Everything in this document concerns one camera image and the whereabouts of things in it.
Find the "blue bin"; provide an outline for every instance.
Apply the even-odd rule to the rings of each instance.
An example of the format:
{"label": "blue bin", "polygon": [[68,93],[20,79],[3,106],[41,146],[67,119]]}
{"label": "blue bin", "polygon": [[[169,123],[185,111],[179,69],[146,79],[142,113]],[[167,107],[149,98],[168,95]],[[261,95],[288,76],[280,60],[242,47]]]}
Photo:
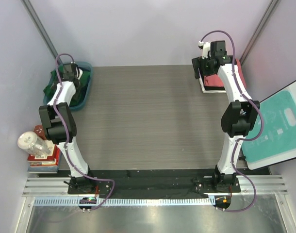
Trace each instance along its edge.
{"label": "blue bin", "polygon": [[[77,104],[76,106],[70,107],[71,111],[78,111],[78,110],[80,110],[80,109],[82,109],[84,107],[85,102],[86,102],[87,97],[88,97],[89,92],[90,92],[91,82],[92,82],[92,78],[93,78],[93,68],[89,63],[87,63],[87,62],[76,62],[76,64],[79,66],[79,68],[89,70],[90,71],[90,77],[88,77],[88,84],[87,84],[88,86],[87,86],[86,93],[85,93],[83,101],[80,102],[79,104]],[[52,85],[52,83],[53,83],[53,77],[51,76],[50,81],[49,81],[49,85]],[[47,105],[50,100],[51,99],[48,99],[47,96],[44,96],[43,104]]]}

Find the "white lid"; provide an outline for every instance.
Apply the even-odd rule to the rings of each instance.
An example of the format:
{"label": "white lid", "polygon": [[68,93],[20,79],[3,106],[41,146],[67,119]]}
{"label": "white lid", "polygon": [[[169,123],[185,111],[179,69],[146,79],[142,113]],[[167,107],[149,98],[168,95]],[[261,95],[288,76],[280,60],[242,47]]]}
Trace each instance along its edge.
{"label": "white lid", "polygon": [[23,133],[17,140],[17,145],[21,149],[29,149],[37,141],[37,134],[32,131]]}

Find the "wall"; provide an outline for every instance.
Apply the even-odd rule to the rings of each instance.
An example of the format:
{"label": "wall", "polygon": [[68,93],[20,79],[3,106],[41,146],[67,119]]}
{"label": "wall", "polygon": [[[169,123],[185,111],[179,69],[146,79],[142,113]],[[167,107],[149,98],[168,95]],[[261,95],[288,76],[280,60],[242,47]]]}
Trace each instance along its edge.
{"label": "wall", "polygon": [[57,51],[93,66],[189,65],[198,41],[217,29],[232,35],[240,56],[269,2],[31,0]]}
{"label": "wall", "polygon": [[[263,100],[296,80],[296,0],[282,0],[242,67],[247,90]],[[296,159],[271,167],[282,174],[296,217]]]}
{"label": "wall", "polygon": [[16,141],[40,123],[54,60],[19,0],[0,0],[0,233],[14,232],[27,178]]}

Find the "teal panel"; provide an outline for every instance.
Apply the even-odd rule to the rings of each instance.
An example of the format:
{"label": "teal panel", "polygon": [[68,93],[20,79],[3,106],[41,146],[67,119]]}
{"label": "teal panel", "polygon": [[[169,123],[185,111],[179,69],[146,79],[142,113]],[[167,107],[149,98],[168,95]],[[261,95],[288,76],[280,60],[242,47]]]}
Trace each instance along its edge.
{"label": "teal panel", "polygon": [[[265,121],[262,135],[242,145],[246,161],[250,163],[296,149],[296,103],[290,92],[283,90],[263,101],[260,111]],[[247,138],[253,138],[259,130],[258,116]]]}

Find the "metal floor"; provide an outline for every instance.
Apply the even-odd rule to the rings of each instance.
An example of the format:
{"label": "metal floor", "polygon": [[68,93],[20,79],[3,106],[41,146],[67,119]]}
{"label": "metal floor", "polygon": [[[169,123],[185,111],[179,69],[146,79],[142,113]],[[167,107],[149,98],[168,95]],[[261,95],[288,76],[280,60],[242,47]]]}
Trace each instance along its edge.
{"label": "metal floor", "polygon": [[214,168],[227,106],[226,94],[202,93],[192,66],[96,67],[73,115],[91,169]]}
{"label": "metal floor", "polygon": [[[252,196],[233,196],[241,209]],[[108,207],[76,213],[78,207],[33,207],[28,233],[286,233],[275,195],[260,195],[249,210],[223,213],[213,206]]]}

